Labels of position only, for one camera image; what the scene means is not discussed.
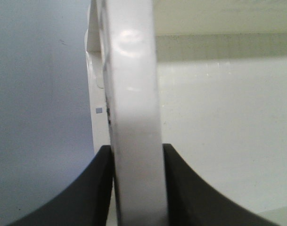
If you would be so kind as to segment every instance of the plastic surface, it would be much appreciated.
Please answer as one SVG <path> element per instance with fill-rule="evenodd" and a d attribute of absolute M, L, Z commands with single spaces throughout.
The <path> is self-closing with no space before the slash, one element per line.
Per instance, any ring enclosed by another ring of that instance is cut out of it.
<path fill-rule="evenodd" d="M 129 5 L 134 13 L 139 2 Z M 287 1 L 155 0 L 154 9 L 163 141 L 215 189 L 250 211 L 287 206 Z M 109 18 L 117 10 L 107 13 L 98 18 L 115 24 Z M 136 17 L 145 21 L 151 15 Z M 155 102 L 148 95 L 129 102 L 147 86 L 144 80 L 139 89 L 128 85 L 138 82 L 133 75 L 145 79 L 150 70 L 133 61 L 142 54 L 142 33 L 118 35 L 130 20 L 125 16 L 111 28 L 100 26 L 100 41 L 105 74 L 120 70 L 125 76 L 105 77 L 108 96 L 117 94 L 109 103 L 121 104 L 120 119 L 133 125 L 133 118 L 145 116 L 141 107 Z M 111 51 L 120 54 L 115 65 Z M 115 117 L 111 110 L 111 123 Z M 144 147 L 143 140 L 128 142 Z M 129 160 L 145 161 L 139 157 Z"/>
<path fill-rule="evenodd" d="M 277 226 L 213 189 L 171 144 L 164 144 L 164 157 L 171 226 Z"/>
<path fill-rule="evenodd" d="M 98 140 L 95 131 L 99 131 L 102 123 L 109 123 L 118 221 L 122 226 L 168 224 L 152 15 L 152 1 L 91 3 L 87 52 L 101 50 L 108 114 L 108 121 L 100 122 L 95 117 L 94 108 L 99 108 L 96 101 L 105 104 L 105 97 L 96 100 L 102 96 L 98 90 L 102 87 L 96 82 L 98 73 L 90 77 L 97 67 L 94 59 L 87 57 L 88 65 L 92 62 L 93 68 L 89 67 L 89 80 L 94 81 L 90 83 L 93 138 L 94 142 Z M 99 49 L 92 44 L 98 41 L 94 39 L 96 19 Z"/>
<path fill-rule="evenodd" d="M 287 34 L 161 36 L 157 55 L 163 141 L 252 212 L 287 206 Z"/>
<path fill-rule="evenodd" d="M 155 0 L 157 35 L 287 32 L 287 0 Z"/>

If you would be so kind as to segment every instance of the black holder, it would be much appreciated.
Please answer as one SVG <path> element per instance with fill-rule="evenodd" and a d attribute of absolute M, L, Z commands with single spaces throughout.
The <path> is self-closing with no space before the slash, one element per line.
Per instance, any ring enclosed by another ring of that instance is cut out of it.
<path fill-rule="evenodd" d="M 172 145 L 163 149 L 170 226 L 277 226 L 212 188 Z M 67 189 L 10 226 L 105 226 L 113 175 L 111 147 L 105 145 Z"/>

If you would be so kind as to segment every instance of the white surface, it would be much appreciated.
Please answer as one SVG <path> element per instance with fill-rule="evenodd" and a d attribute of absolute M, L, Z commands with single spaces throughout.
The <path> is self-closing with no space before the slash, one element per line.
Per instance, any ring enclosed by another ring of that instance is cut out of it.
<path fill-rule="evenodd" d="M 287 0 L 155 0 L 163 34 L 287 32 Z"/>
<path fill-rule="evenodd" d="M 82 0 L 0 0 L 0 226 L 69 186 L 94 157 Z"/>
<path fill-rule="evenodd" d="M 287 34 L 157 38 L 163 142 L 253 212 L 287 206 Z"/>
<path fill-rule="evenodd" d="M 96 2 L 88 10 L 88 30 L 85 35 L 93 145 L 95 153 L 102 145 L 110 144 L 107 105 L 102 75 L 102 59 Z"/>
<path fill-rule="evenodd" d="M 91 8 L 87 50 L 99 51 L 92 44 L 97 41 L 98 18 L 121 222 L 124 226 L 165 226 L 167 203 L 152 1 L 100 0 L 96 6 L 98 17 L 92 16 Z M 102 92 L 96 82 L 98 66 L 94 63 L 98 60 L 90 57 L 87 54 L 94 111 L 96 97 L 101 97 Z M 104 118 L 103 122 L 95 123 L 96 120 L 93 113 L 94 135 L 104 123 Z"/>
<path fill-rule="evenodd" d="M 276 210 L 262 212 L 259 215 L 279 224 L 280 226 L 287 226 L 287 206 Z"/>

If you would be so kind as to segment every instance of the white plastic object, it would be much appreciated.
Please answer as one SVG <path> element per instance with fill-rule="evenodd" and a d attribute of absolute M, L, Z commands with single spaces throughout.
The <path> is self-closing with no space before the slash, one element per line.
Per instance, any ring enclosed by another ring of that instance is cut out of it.
<path fill-rule="evenodd" d="M 97 44 L 98 31 L 101 48 Z M 86 49 L 93 136 L 103 140 L 103 134 L 96 133 L 105 120 L 96 122 L 95 110 L 99 100 L 103 102 L 99 105 L 105 107 L 107 97 L 110 126 L 105 128 L 110 130 L 115 157 L 115 191 L 121 225 L 166 226 L 152 1 L 92 2 Z M 105 92 L 98 85 L 100 70 L 95 65 L 98 64 L 96 52 L 100 50 Z"/>
<path fill-rule="evenodd" d="M 287 0 L 155 0 L 154 14 L 163 142 L 287 226 Z"/>

